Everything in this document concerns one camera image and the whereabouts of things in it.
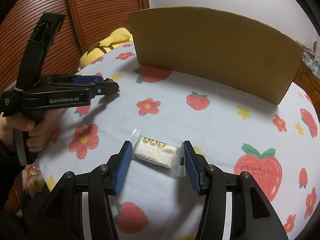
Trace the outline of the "person's left hand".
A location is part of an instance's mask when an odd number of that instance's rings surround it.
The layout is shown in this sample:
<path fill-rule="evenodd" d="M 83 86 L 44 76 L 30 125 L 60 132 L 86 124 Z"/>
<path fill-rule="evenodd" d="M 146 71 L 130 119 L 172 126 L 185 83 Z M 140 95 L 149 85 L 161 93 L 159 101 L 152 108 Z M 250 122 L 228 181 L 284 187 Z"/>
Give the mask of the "person's left hand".
<path fill-rule="evenodd" d="M 14 144 L 14 130 L 17 129 L 28 132 L 27 146 L 30 152 L 41 151 L 50 135 L 49 126 L 53 113 L 52 110 L 46 111 L 43 120 L 38 124 L 21 113 L 7 117 L 3 117 L 1 113 L 1 142 L 5 146 L 12 146 Z"/>

